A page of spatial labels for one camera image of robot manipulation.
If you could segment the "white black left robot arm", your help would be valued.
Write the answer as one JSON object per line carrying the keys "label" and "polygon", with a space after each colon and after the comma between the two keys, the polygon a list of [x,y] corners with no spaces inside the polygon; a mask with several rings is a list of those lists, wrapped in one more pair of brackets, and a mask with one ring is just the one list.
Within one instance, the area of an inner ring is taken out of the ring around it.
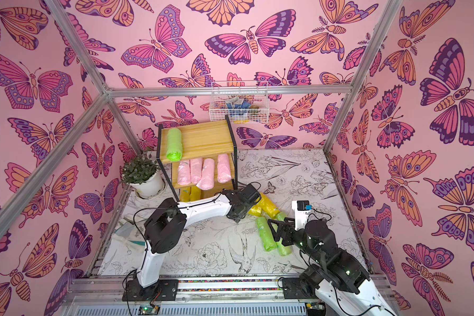
{"label": "white black left robot arm", "polygon": [[145,242],[144,258],[139,269],[126,277],[122,301],[151,300],[160,292],[160,270],[167,252],[179,242],[183,230],[213,217],[226,217],[239,223],[261,201],[261,194],[249,184],[241,190],[224,189],[217,195],[194,202],[167,198],[144,223],[141,236]]}

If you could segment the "pink bag roll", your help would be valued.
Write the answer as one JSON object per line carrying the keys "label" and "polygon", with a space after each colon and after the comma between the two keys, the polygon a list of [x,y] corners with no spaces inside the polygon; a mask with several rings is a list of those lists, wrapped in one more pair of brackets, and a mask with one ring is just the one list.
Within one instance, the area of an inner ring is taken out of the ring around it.
{"label": "pink bag roll", "polygon": [[215,161],[212,158],[203,160],[200,180],[196,186],[203,191],[214,188],[215,185]]}
{"label": "pink bag roll", "polygon": [[224,184],[232,180],[230,159],[228,154],[220,154],[217,158],[217,180]]}
{"label": "pink bag roll", "polygon": [[179,163],[177,169],[177,183],[180,186],[187,186],[192,183],[189,160],[184,160]]}
{"label": "pink bag roll", "polygon": [[203,158],[190,160],[190,178],[192,184],[197,184],[202,178]]}

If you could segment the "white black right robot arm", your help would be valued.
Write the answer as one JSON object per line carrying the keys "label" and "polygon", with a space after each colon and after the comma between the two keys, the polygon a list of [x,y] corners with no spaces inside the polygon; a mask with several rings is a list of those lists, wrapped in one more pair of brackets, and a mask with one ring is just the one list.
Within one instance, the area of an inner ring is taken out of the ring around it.
{"label": "white black right robot arm", "polygon": [[296,246],[307,255],[307,267],[297,285],[283,286],[283,292],[299,290],[317,298],[337,315],[396,315],[379,292],[366,268],[337,244],[327,221],[308,221],[301,229],[294,220],[268,220],[274,241]]}

